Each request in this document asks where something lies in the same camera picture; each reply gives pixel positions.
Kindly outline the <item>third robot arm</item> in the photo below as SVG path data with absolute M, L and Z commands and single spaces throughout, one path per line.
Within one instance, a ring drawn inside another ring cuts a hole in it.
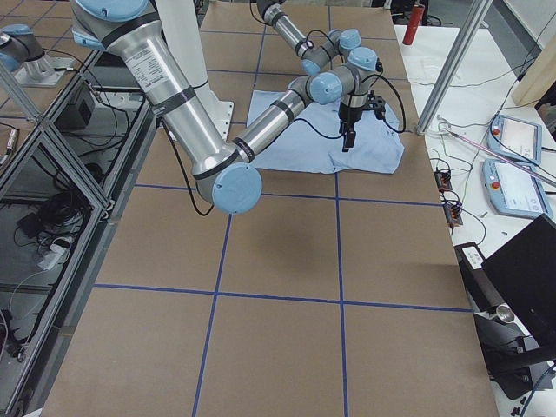
M 73 70 L 74 59 L 49 55 L 25 24 L 1 28 L 1 63 L 25 87 L 54 87 Z

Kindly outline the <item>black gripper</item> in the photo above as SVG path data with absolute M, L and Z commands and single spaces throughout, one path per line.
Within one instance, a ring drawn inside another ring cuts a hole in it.
M 362 96 L 344 96 L 341 99 L 338 115 L 340 118 L 339 133 L 343 139 L 343 152 L 348 152 L 354 147 L 354 125 L 360 121 L 362 112 Z

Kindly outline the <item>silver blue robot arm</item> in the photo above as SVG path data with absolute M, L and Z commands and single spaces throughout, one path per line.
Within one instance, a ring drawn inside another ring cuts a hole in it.
M 321 72 L 337 56 L 347 58 L 361 46 L 357 29 L 323 32 L 325 41 L 315 45 L 309 34 L 304 34 L 283 11 L 283 1 L 255 1 L 262 21 L 270 26 L 301 59 L 303 70 L 310 76 Z
M 73 1 L 74 39 L 91 49 L 119 56 L 146 95 L 157 118 L 186 151 L 201 197 L 223 212 L 244 213 L 260 199 L 262 179 L 252 166 L 311 103 L 339 101 L 343 149 L 354 145 L 354 125 L 367 102 L 372 77 L 380 74 L 377 54 L 361 44 L 358 30 L 332 30 L 315 47 L 279 1 L 257 2 L 272 27 L 301 59 L 306 74 L 231 142 L 211 120 L 165 41 L 160 7 L 150 1 Z

